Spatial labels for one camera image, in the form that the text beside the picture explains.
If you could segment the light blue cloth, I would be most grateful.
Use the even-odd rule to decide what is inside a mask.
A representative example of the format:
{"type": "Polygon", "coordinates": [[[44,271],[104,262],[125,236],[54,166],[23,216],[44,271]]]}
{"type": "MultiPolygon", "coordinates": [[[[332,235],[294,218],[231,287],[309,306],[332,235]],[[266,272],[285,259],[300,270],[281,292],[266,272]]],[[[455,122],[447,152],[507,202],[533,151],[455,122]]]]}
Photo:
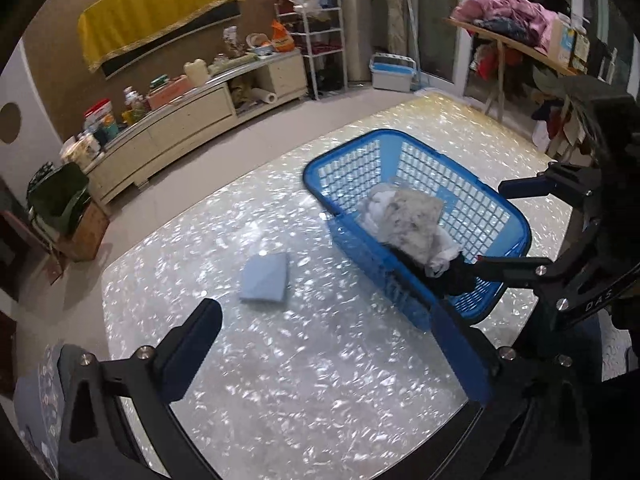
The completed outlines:
{"type": "Polygon", "coordinates": [[[256,255],[247,260],[240,274],[242,301],[283,304],[288,290],[288,254],[256,255]]]}

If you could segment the white padded cloth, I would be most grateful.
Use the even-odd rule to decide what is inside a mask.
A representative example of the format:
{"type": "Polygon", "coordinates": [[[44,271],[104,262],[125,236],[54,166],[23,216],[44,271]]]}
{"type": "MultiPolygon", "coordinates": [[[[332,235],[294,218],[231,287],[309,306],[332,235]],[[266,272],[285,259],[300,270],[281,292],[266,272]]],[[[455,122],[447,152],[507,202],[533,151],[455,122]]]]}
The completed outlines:
{"type": "MultiPolygon", "coordinates": [[[[407,187],[393,183],[377,184],[371,188],[371,191],[360,202],[357,208],[357,221],[360,226],[375,239],[374,222],[375,220],[378,220],[378,217],[382,214],[385,207],[384,198],[388,198],[388,192],[396,191],[398,188],[407,187]]],[[[386,244],[383,245],[390,249],[395,249],[386,244]]],[[[408,257],[400,250],[395,250],[396,252],[400,252],[402,256],[408,257]]],[[[439,278],[449,270],[450,264],[460,255],[460,245],[454,241],[451,235],[441,225],[439,225],[435,233],[434,248],[430,261],[427,264],[421,264],[415,262],[410,257],[408,258],[411,262],[418,265],[427,278],[439,278]]]]}

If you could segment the grey fluffy mat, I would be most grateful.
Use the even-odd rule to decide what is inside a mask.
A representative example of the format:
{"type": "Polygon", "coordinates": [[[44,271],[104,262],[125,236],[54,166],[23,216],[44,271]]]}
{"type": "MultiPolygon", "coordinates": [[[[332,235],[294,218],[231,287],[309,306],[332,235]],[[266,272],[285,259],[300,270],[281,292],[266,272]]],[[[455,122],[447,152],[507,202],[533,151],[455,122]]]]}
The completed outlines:
{"type": "Polygon", "coordinates": [[[398,188],[387,195],[382,214],[374,222],[376,239],[417,263],[427,264],[444,201],[411,188],[398,188]]]}

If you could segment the blue plastic laundry basket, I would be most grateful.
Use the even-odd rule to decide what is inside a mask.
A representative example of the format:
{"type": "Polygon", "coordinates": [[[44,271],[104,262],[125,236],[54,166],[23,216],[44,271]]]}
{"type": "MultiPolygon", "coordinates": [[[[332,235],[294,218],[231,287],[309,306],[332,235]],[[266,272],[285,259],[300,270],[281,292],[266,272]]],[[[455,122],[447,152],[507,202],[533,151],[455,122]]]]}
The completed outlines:
{"type": "Polygon", "coordinates": [[[306,165],[305,188],[329,211],[333,241],[420,330],[445,299],[470,324],[503,284],[477,278],[477,258],[523,257],[525,217],[464,167],[407,133],[378,129],[306,165]]]}

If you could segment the grey patterned sleeve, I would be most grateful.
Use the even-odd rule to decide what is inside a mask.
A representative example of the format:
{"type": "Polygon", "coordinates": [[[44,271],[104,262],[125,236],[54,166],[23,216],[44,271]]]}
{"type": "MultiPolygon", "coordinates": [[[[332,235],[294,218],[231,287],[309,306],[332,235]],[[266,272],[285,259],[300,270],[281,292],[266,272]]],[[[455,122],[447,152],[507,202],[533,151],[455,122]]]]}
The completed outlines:
{"type": "Polygon", "coordinates": [[[58,360],[63,345],[47,346],[40,362],[17,379],[14,411],[18,435],[49,479],[58,478],[58,445],[65,408],[58,360]]]}

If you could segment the cardboard box on floor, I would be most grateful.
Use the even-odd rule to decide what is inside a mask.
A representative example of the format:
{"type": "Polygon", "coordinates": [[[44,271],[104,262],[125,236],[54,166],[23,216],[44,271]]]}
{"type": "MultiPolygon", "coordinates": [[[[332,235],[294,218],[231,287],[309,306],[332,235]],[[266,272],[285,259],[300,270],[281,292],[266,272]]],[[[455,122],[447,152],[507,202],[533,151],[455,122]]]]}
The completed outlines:
{"type": "Polygon", "coordinates": [[[108,215],[93,200],[81,216],[71,236],[61,236],[56,249],[73,262],[96,258],[105,232],[110,225],[108,215]]]}

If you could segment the pink clothes pile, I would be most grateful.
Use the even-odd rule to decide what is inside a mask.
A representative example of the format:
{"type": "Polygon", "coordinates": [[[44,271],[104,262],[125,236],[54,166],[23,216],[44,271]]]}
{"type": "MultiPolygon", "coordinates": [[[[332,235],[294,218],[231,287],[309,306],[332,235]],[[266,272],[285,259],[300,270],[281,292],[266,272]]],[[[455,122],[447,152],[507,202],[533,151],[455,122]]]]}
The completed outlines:
{"type": "Polygon", "coordinates": [[[450,14],[453,20],[465,23],[508,18],[526,30],[525,43],[540,52],[548,51],[557,17],[555,12],[529,0],[464,0],[450,14]]]}

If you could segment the white blue storage bin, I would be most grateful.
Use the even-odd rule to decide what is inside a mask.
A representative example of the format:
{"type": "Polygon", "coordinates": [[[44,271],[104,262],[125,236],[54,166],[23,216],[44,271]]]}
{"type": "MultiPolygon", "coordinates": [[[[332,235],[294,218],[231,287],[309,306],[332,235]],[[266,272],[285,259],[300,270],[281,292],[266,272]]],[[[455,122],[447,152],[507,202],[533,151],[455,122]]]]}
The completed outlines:
{"type": "Polygon", "coordinates": [[[378,52],[371,56],[372,86],[378,90],[411,92],[418,66],[408,56],[378,52]]]}

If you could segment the dark green bag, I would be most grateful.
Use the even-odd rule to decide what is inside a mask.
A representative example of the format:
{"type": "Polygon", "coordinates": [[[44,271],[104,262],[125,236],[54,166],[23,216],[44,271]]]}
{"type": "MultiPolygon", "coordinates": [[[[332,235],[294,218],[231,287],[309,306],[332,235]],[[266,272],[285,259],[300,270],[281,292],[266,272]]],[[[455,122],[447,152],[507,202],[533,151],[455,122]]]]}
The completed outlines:
{"type": "Polygon", "coordinates": [[[36,217],[63,236],[72,236],[91,202],[89,178],[76,162],[46,162],[27,185],[26,202],[36,217]]]}

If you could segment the cream TV cabinet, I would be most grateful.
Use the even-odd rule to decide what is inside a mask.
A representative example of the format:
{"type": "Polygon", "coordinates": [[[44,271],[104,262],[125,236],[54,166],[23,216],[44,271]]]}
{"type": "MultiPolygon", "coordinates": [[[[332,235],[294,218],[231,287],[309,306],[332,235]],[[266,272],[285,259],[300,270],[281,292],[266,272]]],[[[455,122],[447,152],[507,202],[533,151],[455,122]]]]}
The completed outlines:
{"type": "Polygon", "coordinates": [[[190,151],[306,94],[303,55],[297,50],[227,70],[108,142],[86,170],[89,191],[108,203],[130,185],[143,188],[150,177],[190,151]],[[277,102],[254,101],[254,87],[274,92],[277,102]]]}

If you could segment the white metal shelf rack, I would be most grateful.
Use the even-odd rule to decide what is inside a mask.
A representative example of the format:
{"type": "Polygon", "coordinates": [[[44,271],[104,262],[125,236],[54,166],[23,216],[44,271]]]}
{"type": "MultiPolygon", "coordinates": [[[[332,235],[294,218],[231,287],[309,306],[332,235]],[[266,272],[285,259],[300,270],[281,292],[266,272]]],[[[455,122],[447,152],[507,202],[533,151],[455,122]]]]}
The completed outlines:
{"type": "Polygon", "coordinates": [[[309,96],[320,100],[348,86],[342,0],[307,3],[274,0],[274,14],[303,55],[309,96]]]}

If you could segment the pink rectangular box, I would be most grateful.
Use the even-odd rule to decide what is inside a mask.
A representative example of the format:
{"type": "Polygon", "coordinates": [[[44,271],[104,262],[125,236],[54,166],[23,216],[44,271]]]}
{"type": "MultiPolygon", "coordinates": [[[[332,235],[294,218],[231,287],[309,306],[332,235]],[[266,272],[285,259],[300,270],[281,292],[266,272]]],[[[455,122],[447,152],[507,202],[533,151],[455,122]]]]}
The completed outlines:
{"type": "Polygon", "coordinates": [[[186,75],[168,80],[166,84],[150,90],[146,95],[151,110],[158,110],[169,102],[180,98],[193,88],[192,82],[186,75]]]}

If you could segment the paper roll in cabinet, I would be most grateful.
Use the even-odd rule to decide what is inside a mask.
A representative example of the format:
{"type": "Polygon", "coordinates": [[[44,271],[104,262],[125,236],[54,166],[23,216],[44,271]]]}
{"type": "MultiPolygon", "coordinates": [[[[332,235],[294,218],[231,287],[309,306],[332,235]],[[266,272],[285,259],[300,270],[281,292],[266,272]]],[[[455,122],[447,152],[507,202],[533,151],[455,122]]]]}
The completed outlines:
{"type": "Polygon", "coordinates": [[[267,105],[274,104],[278,100],[278,97],[274,92],[257,87],[250,89],[250,96],[254,101],[267,105]]]}

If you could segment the orange bag on cabinet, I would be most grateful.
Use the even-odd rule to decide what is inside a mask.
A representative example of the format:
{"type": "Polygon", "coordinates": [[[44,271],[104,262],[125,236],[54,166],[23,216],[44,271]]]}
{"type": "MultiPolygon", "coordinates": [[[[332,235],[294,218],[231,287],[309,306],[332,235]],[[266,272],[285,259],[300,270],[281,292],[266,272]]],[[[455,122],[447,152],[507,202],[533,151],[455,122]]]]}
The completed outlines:
{"type": "Polygon", "coordinates": [[[295,41],[286,27],[277,20],[271,23],[273,50],[279,53],[291,52],[296,48],[295,41]]]}

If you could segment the yellow cloth over TV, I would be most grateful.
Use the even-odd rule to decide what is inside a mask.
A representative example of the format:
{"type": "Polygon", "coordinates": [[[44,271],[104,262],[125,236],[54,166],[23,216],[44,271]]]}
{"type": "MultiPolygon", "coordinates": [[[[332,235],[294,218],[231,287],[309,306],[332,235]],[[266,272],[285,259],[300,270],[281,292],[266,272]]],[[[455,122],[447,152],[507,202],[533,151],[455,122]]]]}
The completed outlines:
{"type": "Polygon", "coordinates": [[[232,0],[98,0],[78,18],[82,57],[91,73],[232,0]]]}

